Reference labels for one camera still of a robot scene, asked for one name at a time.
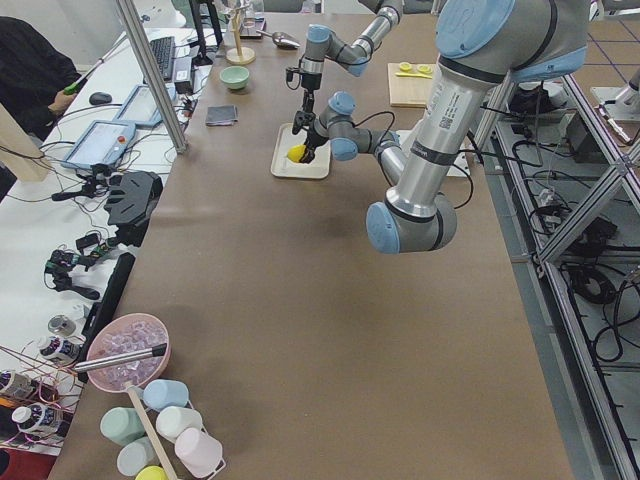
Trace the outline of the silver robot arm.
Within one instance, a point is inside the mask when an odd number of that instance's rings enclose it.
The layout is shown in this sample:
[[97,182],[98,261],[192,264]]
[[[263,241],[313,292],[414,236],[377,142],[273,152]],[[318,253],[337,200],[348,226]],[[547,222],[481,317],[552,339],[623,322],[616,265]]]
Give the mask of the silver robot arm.
[[290,82],[293,75],[298,74],[304,89],[301,109],[294,115],[294,134],[303,127],[310,126],[315,118],[314,93],[321,86],[324,62],[334,61],[351,75],[361,76],[383,38],[400,23],[403,15],[402,1],[360,1],[360,4],[374,12],[376,16],[352,43],[342,40],[328,26],[309,25],[304,53],[298,66],[288,68],[286,75],[286,81]]
[[505,78],[553,79],[578,70],[586,58],[590,5],[586,1],[449,1],[436,26],[439,56],[424,116],[408,151],[391,131],[355,125],[353,97],[334,94],[314,113],[323,65],[332,60],[353,75],[363,73],[384,36],[401,19],[398,1],[370,3],[375,18],[352,43],[330,28],[308,28],[297,74],[303,106],[294,119],[305,131],[303,162],[328,145],[334,159],[372,154],[390,187],[366,215],[371,244],[398,254],[436,250],[454,236],[457,219],[440,187],[453,165],[486,93]]

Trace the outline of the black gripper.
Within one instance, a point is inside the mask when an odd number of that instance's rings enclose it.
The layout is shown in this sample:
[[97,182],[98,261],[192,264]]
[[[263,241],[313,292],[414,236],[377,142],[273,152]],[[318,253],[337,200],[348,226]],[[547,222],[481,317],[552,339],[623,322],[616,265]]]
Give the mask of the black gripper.
[[301,145],[301,164],[310,164],[315,159],[316,149],[329,141],[327,129],[322,124],[312,124],[307,129],[305,144]]
[[301,86],[304,88],[302,111],[305,120],[312,120],[315,117],[315,91],[321,88],[322,74],[303,72],[301,74]]

